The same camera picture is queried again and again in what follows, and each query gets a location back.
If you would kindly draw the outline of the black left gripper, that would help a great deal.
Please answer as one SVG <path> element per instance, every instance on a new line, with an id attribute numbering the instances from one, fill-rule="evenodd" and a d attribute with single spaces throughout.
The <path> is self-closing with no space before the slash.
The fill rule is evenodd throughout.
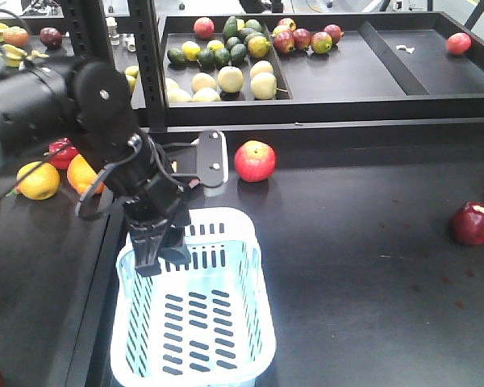
<path id="1" fill-rule="evenodd" d="M 176 185 L 159 169 L 126 196 L 123 204 L 135 270 L 142 277 L 161 274 L 159 257 L 170 264 L 191 262 L 185 243 L 185 228 L 190 225 L 186 189 Z"/>

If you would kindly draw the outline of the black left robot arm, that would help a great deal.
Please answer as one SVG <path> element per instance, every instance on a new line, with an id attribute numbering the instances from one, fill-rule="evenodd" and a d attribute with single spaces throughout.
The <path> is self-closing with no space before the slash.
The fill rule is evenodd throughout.
<path id="1" fill-rule="evenodd" d="M 136 271 L 188 264 L 185 186 L 162 146 L 140 129 L 126 77 L 89 57 L 35 59 L 0 76 L 0 168 L 68 138 L 122 205 Z"/>

